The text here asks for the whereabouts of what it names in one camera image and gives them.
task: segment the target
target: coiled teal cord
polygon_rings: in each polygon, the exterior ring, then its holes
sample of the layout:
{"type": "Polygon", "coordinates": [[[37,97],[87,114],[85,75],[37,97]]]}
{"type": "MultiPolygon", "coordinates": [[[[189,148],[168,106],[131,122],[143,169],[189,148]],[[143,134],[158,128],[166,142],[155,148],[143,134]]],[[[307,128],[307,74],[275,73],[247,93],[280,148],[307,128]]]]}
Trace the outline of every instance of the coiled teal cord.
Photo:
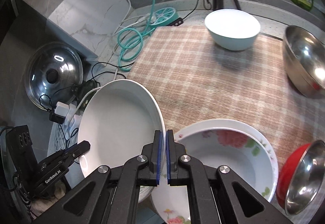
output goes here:
{"type": "MultiPolygon", "coordinates": [[[[119,32],[119,34],[117,35],[117,43],[122,48],[121,52],[120,52],[120,55],[119,55],[118,64],[117,64],[119,67],[122,66],[121,62],[130,62],[130,61],[132,61],[133,59],[135,59],[138,56],[138,54],[141,52],[141,49],[143,47],[143,37],[152,34],[153,31],[155,30],[155,28],[152,28],[152,29],[149,30],[149,25],[151,23],[152,15],[153,15],[154,9],[155,9],[155,1],[156,0],[152,0],[150,16],[148,18],[146,27],[142,32],[138,31],[135,28],[125,28],[125,29],[122,29],[119,32]],[[125,32],[125,31],[133,31],[133,32],[136,33],[136,35],[129,38],[125,43],[122,43],[121,42],[121,34],[123,32],[125,32]],[[139,48],[138,48],[138,50],[136,51],[136,53],[133,56],[131,56],[129,58],[124,57],[124,54],[125,54],[125,52],[127,50],[134,49],[138,45],[139,45],[139,48]]],[[[120,69],[122,71],[124,71],[124,72],[129,72],[130,71],[130,68],[120,68],[120,69]]]]}

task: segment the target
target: brown plaid cloth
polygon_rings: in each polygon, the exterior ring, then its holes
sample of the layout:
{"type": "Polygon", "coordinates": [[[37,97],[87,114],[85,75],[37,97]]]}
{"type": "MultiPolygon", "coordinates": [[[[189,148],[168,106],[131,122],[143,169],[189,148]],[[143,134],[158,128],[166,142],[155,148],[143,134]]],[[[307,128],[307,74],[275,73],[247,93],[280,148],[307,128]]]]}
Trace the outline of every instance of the brown plaid cloth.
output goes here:
{"type": "Polygon", "coordinates": [[[155,97],[166,129],[227,118],[258,129],[279,169],[300,145],[323,139],[325,101],[301,95],[287,78],[282,41],[260,35],[254,47],[218,47],[203,26],[161,27],[128,76],[155,97]]]}

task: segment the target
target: white bowl with floral pattern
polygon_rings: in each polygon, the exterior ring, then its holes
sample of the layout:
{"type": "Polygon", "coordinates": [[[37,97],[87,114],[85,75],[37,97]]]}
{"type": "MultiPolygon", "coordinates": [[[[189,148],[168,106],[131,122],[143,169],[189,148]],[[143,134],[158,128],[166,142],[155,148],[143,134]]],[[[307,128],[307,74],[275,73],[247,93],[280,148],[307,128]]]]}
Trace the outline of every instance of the white bowl with floral pattern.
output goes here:
{"type": "MultiPolygon", "coordinates": [[[[253,127],[235,120],[213,119],[192,124],[174,135],[186,153],[207,166],[227,165],[269,202],[274,195],[278,166],[268,140],[253,127]]],[[[168,224],[190,224],[186,187],[167,184],[166,163],[152,203],[168,224]]]]}

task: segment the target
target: white bowl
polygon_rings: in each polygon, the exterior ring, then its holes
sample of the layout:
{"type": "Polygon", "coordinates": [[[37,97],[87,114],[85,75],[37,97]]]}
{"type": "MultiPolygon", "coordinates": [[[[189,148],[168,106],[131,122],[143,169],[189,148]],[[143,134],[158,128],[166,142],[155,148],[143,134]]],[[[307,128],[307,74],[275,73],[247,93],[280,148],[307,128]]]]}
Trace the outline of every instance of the white bowl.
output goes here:
{"type": "Polygon", "coordinates": [[[261,30],[254,16],[238,9],[211,12],[204,24],[218,45],[232,51],[251,47],[261,30]]]}
{"type": "MultiPolygon", "coordinates": [[[[175,133],[174,138],[185,145],[187,154],[208,166],[230,166],[265,199],[272,200],[278,178],[276,155],[268,140],[253,127],[235,120],[213,119],[192,124],[175,133]]],[[[166,177],[165,163],[160,185],[151,195],[152,203],[166,223],[185,223],[190,220],[187,189],[169,186],[166,177]]]]}
{"type": "MultiPolygon", "coordinates": [[[[151,93],[132,80],[116,80],[103,86],[92,97],[79,127],[78,143],[89,141],[90,150],[80,157],[82,173],[87,177],[101,165],[123,165],[141,154],[152,143],[155,130],[163,132],[162,158],[165,160],[165,125],[151,93]]],[[[141,187],[139,202],[153,187],[141,187]]]]}

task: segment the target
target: metal screw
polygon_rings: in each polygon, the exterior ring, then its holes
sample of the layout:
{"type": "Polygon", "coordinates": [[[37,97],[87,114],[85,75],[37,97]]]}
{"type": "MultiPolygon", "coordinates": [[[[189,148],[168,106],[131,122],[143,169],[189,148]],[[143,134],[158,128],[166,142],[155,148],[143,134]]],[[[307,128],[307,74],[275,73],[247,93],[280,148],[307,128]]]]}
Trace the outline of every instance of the metal screw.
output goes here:
{"type": "Polygon", "coordinates": [[[182,156],[181,156],[181,160],[182,160],[183,162],[188,162],[188,161],[191,160],[191,156],[189,156],[189,155],[182,155],[182,156]]]}
{"type": "Polygon", "coordinates": [[[100,166],[98,167],[98,172],[100,172],[101,174],[104,174],[108,171],[108,167],[107,166],[100,166]]]}
{"type": "Polygon", "coordinates": [[[139,162],[145,162],[147,160],[147,156],[145,156],[145,155],[139,155],[136,159],[139,162]]]}
{"type": "Polygon", "coordinates": [[[230,168],[228,166],[220,166],[219,168],[220,172],[222,172],[223,174],[227,174],[230,172],[230,168]]]}

